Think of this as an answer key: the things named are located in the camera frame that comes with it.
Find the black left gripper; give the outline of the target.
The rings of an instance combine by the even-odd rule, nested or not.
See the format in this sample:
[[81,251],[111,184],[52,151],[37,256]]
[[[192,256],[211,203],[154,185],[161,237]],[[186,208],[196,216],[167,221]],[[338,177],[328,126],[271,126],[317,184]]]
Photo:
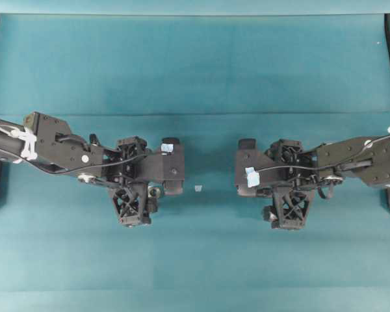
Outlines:
[[110,154],[114,166],[103,168],[100,184],[120,188],[133,183],[158,183],[166,196],[183,193],[185,149],[180,139],[166,137],[155,150],[137,136],[117,141],[117,151]]

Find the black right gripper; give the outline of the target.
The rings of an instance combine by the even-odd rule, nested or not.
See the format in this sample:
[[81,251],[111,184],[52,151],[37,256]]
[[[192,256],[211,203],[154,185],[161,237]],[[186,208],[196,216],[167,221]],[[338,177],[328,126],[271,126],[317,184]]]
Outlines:
[[240,139],[235,156],[237,194],[245,198],[270,198],[275,187],[315,191],[314,155],[313,150],[305,150],[296,140],[280,139],[261,151],[256,139]]

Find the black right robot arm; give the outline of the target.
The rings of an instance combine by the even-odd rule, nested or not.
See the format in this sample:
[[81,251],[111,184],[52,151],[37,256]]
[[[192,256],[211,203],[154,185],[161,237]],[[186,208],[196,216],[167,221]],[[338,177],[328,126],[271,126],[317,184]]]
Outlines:
[[304,149],[297,140],[279,139],[261,151],[253,138],[239,140],[235,187],[249,198],[321,198],[346,178],[369,187],[390,188],[390,127],[385,136],[359,136]]

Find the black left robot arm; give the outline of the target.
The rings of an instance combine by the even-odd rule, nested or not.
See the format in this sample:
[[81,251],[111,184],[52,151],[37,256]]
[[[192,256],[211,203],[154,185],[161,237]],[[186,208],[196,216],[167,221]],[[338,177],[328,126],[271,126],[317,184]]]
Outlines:
[[137,136],[108,148],[95,134],[85,140],[64,120],[38,112],[21,125],[0,120],[0,161],[26,161],[47,174],[111,188],[158,183],[166,195],[181,194],[185,180],[185,150],[178,138],[164,138],[155,150]]

